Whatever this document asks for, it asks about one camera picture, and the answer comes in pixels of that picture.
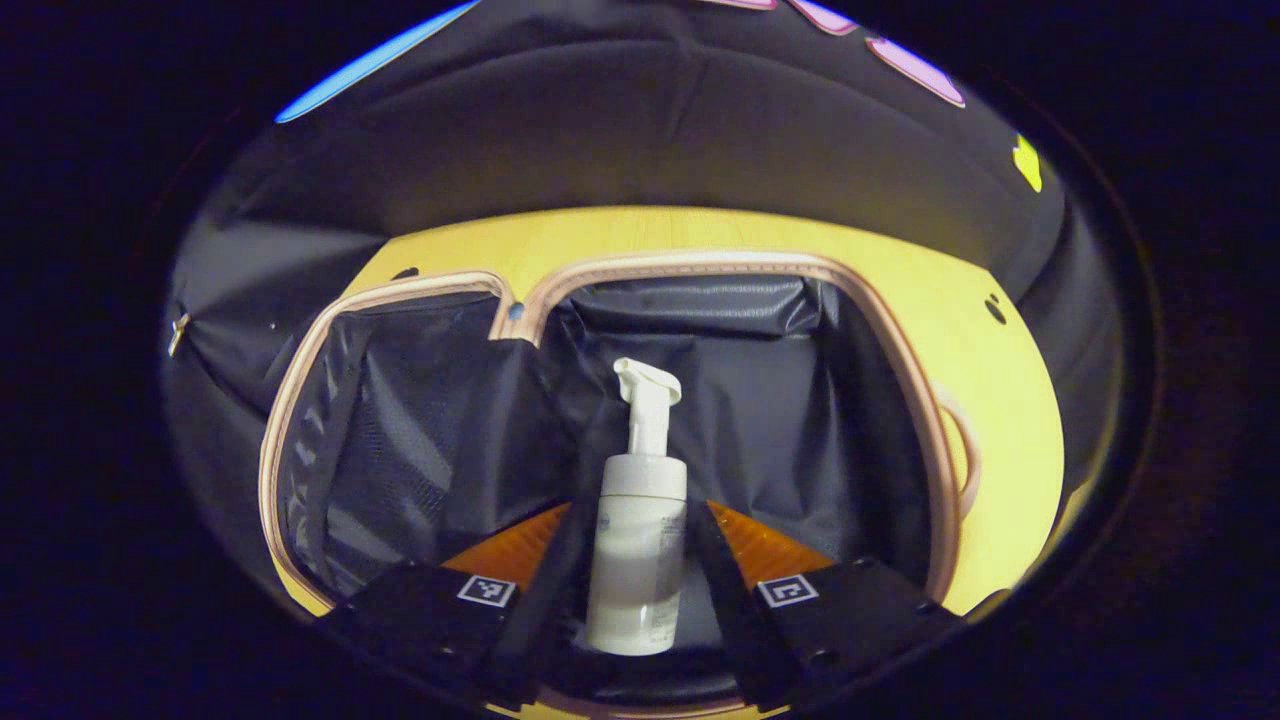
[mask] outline yellow sticker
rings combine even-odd
[[[1014,147],[1014,165],[1027,178],[1027,183],[1032,186],[1032,190],[1036,192],[1043,190],[1044,181],[1039,177],[1039,155],[1032,147],[1032,143],[1027,142],[1027,138],[1020,135],[1018,136],[1018,145]]]

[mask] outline white pump bottle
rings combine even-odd
[[[586,642],[613,655],[655,655],[676,642],[684,577],[687,471],[667,457],[680,380],[627,357],[613,372],[631,404],[631,439],[626,455],[604,462]]]

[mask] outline blue sticker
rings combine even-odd
[[[365,53],[346,68],[326,77],[320,85],[303,92],[302,96],[289,104],[288,108],[280,110],[280,114],[275,117],[275,122],[287,123],[297,119],[311,110],[315,110],[320,105],[324,105],[329,100],[333,100],[343,90],[347,90],[361,79],[369,77],[379,68],[390,63],[396,58],[399,58],[404,53],[408,53],[419,42],[422,42],[428,37],[440,32],[447,24],[462,17],[463,13],[475,8],[479,3],[480,0],[472,0],[466,5],[460,5],[447,13],[426,20],[425,23],[410,28],[378,47],[374,47],[369,53]]]

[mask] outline black fabric cover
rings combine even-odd
[[[905,78],[868,36],[829,37],[786,6],[485,1],[266,128],[187,232],[165,322],[192,320],[161,365],[184,479],[233,559],[280,594],[253,528],[265,419],[310,322],[401,233],[584,205],[762,210],[952,254],[1019,301],[1059,238],[1057,178],[1042,167],[1032,192],[1011,128],[963,86],[957,109]],[[815,523],[812,500],[778,519]]]
[[[463,293],[332,325],[289,420],[278,497],[291,555],[330,592],[349,597],[403,561],[440,562],[564,498],[594,505],[604,460],[627,445],[621,356],[681,379],[669,454],[689,465],[691,497],[923,584],[919,441],[878,341],[835,287],[749,275],[599,284],[553,310],[540,348],[486,340],[495,305]],[[657,657],[582,646],[586,578],[571,584],[553,687],[641,703],[732,692],[696,562],[677,647]]]

